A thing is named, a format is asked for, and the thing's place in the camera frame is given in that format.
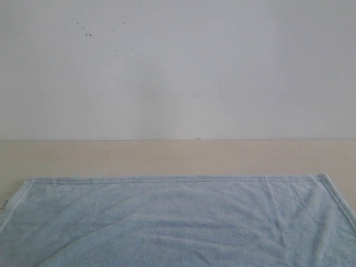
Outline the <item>light blue terry towel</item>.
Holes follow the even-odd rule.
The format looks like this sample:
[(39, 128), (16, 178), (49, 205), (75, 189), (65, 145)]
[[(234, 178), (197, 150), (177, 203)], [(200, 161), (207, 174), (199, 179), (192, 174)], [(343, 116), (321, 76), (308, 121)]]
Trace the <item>light blue terry towel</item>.
[(1, 213), (2, 266), (354, 266), (325, 174), (38, 177)]

